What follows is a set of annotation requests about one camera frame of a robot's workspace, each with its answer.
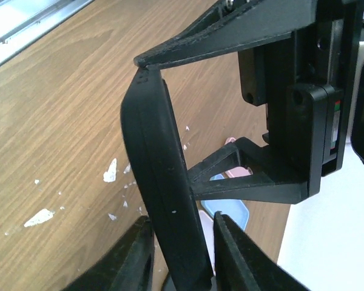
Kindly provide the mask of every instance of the wood grain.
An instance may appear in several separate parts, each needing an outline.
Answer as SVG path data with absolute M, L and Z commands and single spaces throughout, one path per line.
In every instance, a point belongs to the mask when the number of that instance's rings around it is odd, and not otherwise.
M 119 112 L 132 60 L 213 2 L 96 0 L 0 67 L 0 290 L 60 290 L 107 252 L 139 207 L 145 213 L 137 187 L 124 188 L 133 175 L 123 174 Z M 265 110 L 242 100 L 235 54 L 163 76 L 189 167 L 229 136 L 263 144 Z M 117 179 L 106 183 L 114 158 Z M 289 207 L 247 205 L 248 234 L 277 259 Z M 44 208 L 56 212 L 50 221 L 23 226 Z M 166 273 L 157 247 L 154 290 Z

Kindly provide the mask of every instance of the wooden table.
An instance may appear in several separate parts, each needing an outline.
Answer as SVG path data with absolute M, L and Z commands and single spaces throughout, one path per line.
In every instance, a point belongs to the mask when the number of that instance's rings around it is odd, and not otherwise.
M 134 177 L 123 173 L 119 112 L 132 59 L 213 2 L 96 0 L 0 67 L 0 290 L 60 290 L 146 212 L 137 186 L 124 187 Z M 242 100 L 236 54 L 163 76 L 188 167 L 229 136 L 263 144 L 265 109 Z M 116 181 L 104 182 L 114 158 Z M 248 234 L 276 260 L 289 207 L 247 205 Z M 24 227 L 42 209 L 53 218 Z M 157 248 L 154 290 L 166 273 Z

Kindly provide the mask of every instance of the white paint chip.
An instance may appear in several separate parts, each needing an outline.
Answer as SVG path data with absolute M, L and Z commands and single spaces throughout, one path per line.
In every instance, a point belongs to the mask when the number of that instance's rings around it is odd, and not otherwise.
M 108 215 L 109 215 L 110 220 L 112 220 L 112 221 L 117 219 L 117 216 L 115 216 L 113 214 L 108 213 Z
M 37 224 L 42 224 L 42 223 L 52 219 L 54 214 L 55 214 L 54 211 L 49 211 L 46 208 L 44 208 L 41 211 L 39 211 L 36 215 L 31 217 L 30 220 L 28 220 L 24 224 L 24 227 L 30 227 L 30 226 L 35 226 Z
M 129 172 L 131 172 L 131 164 L 128 164 L 128 166 L 123 171 L 124 174 L 129 173 Z
M 114 158 L 110 163 L 108 171 L 104 173 L 104 182 L 111 183 L 116 181 L 116 169 L 117 169 L 117 159 Z

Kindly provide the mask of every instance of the blue object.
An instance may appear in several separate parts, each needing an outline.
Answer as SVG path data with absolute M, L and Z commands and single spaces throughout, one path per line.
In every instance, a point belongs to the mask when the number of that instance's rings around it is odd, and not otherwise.
M 218 174 L 213 176 L 211 181 L 221 179 L 225 179 L 225 177 L 222 174 Z M 222 214 L 229 215 L 229 217 L 232 218 L 241 229 L 245 230 L 247 227 L 249 211 L 242 200 L 202 200 L 201 205 L 212 218 L 214 218 L 214 213 L 221 211 Z

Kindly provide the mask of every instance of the screw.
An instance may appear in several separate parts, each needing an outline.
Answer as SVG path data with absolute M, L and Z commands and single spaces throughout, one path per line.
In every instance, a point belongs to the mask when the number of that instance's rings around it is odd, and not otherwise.
M 233 0 L 225 0 L 225 8 L 226 10 L 232 10 L 233 8 Z

